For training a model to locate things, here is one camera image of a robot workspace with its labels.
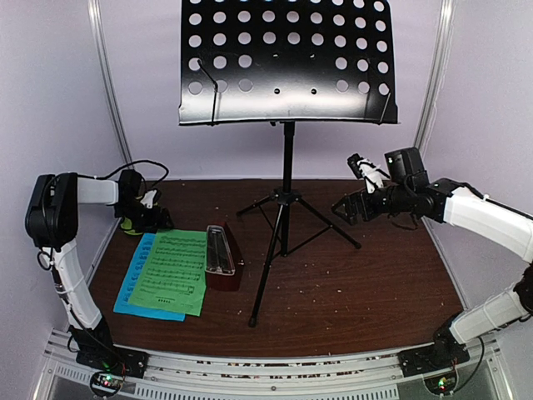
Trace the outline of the green sheet music page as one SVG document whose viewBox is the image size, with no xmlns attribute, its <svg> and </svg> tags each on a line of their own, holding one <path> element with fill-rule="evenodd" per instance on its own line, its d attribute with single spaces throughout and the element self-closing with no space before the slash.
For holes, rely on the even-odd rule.
<svg viewBox="0 0 533 400">
<path fill-rule="evenodd" d="M 128 303 L 198 317 L 207 288 L 206 266 L 206 232 L 158 232 Z"/>
</svg>

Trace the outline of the black music stand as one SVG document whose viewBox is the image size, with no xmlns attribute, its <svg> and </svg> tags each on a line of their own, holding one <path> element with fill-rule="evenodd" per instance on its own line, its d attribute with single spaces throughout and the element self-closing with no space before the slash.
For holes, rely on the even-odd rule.
<svg viewBox="0 0 533 400">
<path fill-rule="evenodd" d="M 394 45 L 387 1 L 185 1 L 182 126 L 280 123 L 282 185 L 264 269 L 291 253 L 296 123 L 394 124 Z"/>
</svg>

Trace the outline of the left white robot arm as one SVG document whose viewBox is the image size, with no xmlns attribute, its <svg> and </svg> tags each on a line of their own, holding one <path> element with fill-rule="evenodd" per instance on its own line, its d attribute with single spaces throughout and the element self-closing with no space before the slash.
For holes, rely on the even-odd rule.
<svg viewBox="0 0 533 400">
<path fill-rule="evenodd" d="M 115 368 L 120 353 L 80 266 L 78 207 L 111 207 L 116 218 L 131 223 L 133 231 L 156 233 L 174 227 L 170 213 L 159 203 L 161 195 L 156 185 L 145 187 L 142 175 L 132 169 L 121 170 L 118 180 L 77 172 L 45 174 L 37 178 L 32 191 L 25 217 L 27 235 L 39 251 L 39 263 L 52 273 L 80 353 L 102 370 Z"/>
</svg>

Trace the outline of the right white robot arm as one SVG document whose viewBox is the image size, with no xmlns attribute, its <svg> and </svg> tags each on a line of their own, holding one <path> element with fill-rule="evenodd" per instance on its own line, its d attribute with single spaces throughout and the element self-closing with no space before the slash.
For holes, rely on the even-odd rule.
<svg viewBox="0 0 533 400">
<path fill-rule="evenodd" d="M 350 224 L 370 222 L 386 215 L 407 213 L 412 220 L 429 218 L 463 228 L 486 238 L 532 263 L 532 216 L 490 199 L 467 182 L 449 178 L 429 179 L 415 147 L 386 153 L 387 170 L 355 153 L 347 164 L 365 188 L 346 195 L 332 211 Z M 453 317 L 435 332 L 427 361 L 445 367 L 459 353 L 459 346 L 480 336 L 532 316 L 532 268 L 504 292 L 480 306 Z"/>
</svg>

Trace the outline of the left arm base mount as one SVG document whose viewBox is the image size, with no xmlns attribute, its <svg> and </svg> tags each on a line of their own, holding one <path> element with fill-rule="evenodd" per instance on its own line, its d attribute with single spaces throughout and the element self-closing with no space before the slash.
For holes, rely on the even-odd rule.
<svg viewBox="0 0 533 400">
<path fill-rule="evenodd" d="M 90 353 L 79 350 L 76 356 L 78 364 L 95 369 L 89 378 L 89 388 L 100 398 L 117 395 L 126 382 L 126 378 L 143 378 L 149 355 L 146 352 L 117 348 L 117 356 L 109 353 Z"/>
</svg>

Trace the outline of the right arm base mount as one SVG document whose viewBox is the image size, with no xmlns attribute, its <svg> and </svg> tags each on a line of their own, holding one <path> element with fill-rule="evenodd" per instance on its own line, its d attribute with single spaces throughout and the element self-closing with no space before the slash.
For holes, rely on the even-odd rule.
<svg viewBox="0 0 533 400">
<path fill-rule="evenodd" d="M 412 348 L 398 353 L 404 378 L 422 376 L 429 393 L 437 396 L 451 395 L 459 387 L 458 365 L 470 361 L 463 347 L 451 353 L 436 349 L 436 345 Z"/>
</svg>

